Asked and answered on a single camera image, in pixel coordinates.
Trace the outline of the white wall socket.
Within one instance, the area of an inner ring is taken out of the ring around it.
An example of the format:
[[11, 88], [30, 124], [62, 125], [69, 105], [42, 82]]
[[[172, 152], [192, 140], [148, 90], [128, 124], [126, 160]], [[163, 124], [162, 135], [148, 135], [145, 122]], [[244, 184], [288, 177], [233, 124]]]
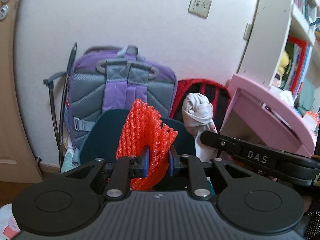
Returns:
[[206, 19], [208, 17], [211, 0], [190, 0], [188, 12], [200, 18]]

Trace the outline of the white bookshelf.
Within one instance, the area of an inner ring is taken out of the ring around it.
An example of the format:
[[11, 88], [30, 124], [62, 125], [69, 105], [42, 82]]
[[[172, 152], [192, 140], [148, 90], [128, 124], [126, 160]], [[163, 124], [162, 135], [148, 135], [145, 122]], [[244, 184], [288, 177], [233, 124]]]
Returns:
[[315, 29], [303, 14], [305, 4], [314, 21], [318, 0], [258, 0], [253, 22], [244, 32], [247, 46], [238, 74], [269, 88], [289, 36], [314, 45]]

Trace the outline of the white sock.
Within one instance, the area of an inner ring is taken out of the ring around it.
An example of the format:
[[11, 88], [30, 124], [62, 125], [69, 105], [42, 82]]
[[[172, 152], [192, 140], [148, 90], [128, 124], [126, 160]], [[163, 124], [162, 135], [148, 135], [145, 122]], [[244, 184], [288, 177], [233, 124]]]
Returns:
[[185, 129], [195, 139], [196, 156], [205, 162], [215, 158], [215, 150], [200, 141], [200, 136], [205, 131], [217, 133], [213, 110], [208, 98], [200, 93], [189, 93], [183, 100], [182, 117]]

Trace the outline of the pink white desk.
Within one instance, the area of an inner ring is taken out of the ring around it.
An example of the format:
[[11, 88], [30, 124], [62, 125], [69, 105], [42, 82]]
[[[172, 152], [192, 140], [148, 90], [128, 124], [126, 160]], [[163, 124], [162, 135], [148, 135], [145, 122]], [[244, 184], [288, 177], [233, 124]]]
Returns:
[[221, 134], [309, 158], [313, 156], [315, 136], [303, 119], [277, 96], [238, 74], [231, 78], [228, 91], [232, 99]]

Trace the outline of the red foam fruit net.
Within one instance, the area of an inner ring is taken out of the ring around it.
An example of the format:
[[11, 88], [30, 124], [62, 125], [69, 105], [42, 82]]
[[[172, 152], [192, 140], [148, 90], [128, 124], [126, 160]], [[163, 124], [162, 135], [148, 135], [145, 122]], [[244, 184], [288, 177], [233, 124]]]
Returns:
[[139, 156], [144, 146], [149, 147], [150, 164], [146, 178], [131, 180], [136, 191], [150, 191], [165, 176], [169, 167], [169, 150], [178, 132], [161, 120], [154, 107], [136, 99], [123, 125], [116, 158]]

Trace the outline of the red black backpack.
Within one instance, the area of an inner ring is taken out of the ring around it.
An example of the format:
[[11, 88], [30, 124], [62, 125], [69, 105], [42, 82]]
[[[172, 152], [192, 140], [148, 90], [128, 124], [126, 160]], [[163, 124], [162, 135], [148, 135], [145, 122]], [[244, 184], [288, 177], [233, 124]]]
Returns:
[[215, 81], [207, 79], [184, 79], [178, 81], [177, 92], [169, 118], [183, 122], [183, 100], [189, 93], [200, 93], [208, 98], [213, 106], [213, 121], [217, 131], [220, 132], [231, 100], [227, 88]]

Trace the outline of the purple grey backpack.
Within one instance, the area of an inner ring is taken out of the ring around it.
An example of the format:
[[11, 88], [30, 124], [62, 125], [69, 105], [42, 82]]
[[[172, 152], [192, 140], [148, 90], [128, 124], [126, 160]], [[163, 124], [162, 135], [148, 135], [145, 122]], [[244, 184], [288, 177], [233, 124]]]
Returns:
[[136, 99], [169, 116], [176, 90], [174, 71], [146, 60], [136, 46], [89, 48], [69, 76], [67, 126], [73, 150], [80, 150], [102, 113], [130, 109]]

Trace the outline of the beige wooden door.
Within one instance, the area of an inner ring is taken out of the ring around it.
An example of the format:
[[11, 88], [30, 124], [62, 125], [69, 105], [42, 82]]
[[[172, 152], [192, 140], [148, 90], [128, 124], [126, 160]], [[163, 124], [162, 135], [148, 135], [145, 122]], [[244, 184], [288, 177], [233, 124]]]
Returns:
[[41, 171], [25, 135], [14, 78], [14, 38], [20, 0], [10, 0], [1, 21], [1, 181], [38, 183]]

